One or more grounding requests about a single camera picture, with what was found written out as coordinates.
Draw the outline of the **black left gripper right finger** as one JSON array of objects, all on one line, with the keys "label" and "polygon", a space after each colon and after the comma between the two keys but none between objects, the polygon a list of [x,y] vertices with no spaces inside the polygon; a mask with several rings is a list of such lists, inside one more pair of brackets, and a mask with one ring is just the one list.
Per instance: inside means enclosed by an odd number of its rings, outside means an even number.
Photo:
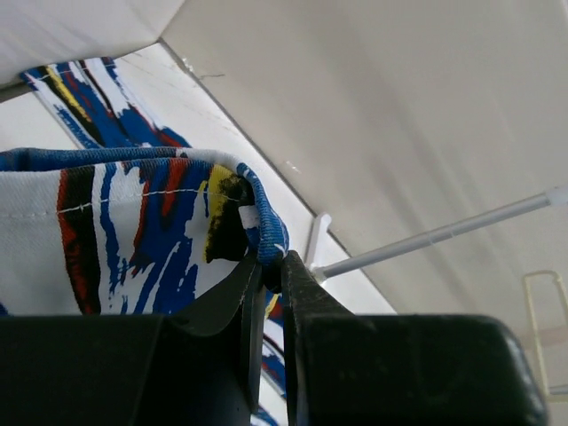
[{"label": "black left gripper right finger", "polygon": [[281,265],[292,425],[545,425],[523,349],[495,318],[358,315],[296,252]]}]

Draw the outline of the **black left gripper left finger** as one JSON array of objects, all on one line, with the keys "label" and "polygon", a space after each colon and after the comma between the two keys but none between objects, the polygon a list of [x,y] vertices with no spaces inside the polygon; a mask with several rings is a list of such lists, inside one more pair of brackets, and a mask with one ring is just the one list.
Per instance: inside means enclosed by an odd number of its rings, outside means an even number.
[{"label": "black left gripper left finger", "polygon": [[4,425],[246,425],[264,287],[248,254],[171,315],[4,317]]}]

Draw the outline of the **white clothes rack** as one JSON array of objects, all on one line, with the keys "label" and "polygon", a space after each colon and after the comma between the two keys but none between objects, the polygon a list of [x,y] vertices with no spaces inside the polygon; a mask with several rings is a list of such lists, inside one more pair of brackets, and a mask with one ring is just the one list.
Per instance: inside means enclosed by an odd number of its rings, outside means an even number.
[{"label": "white clothes rack", "polygon": [[434,230],[419,233],[404,240],[393,242],[384,247],[376,248],[364,254],[353,256],[330,265],[318,266],[314,269],[314,273],[317,279],[325,281],[372,264],[378,264],[397,256],[403,256],[416,250],[433,246],[441,241],[447,241],[489,225],[498,224],[513,217],[519,217],[534,212],[538,209],[566,204],[567,185],[555,186],[543,193],[538,193],[521,201],[486,211],[474,217],[465,218]]}]

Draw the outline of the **blue patterned trousers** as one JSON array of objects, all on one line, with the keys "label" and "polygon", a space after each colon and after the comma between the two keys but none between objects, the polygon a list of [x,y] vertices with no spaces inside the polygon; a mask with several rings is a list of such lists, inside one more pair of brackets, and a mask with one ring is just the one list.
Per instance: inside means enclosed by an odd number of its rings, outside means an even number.
[{"label": "blue patterned trousers", "polygon": [[161,125],[110,58],[22,78],[78,148],[1,154],[1,320],[171,316],[254,254],[263,345],[289,237],[256,173]]}]

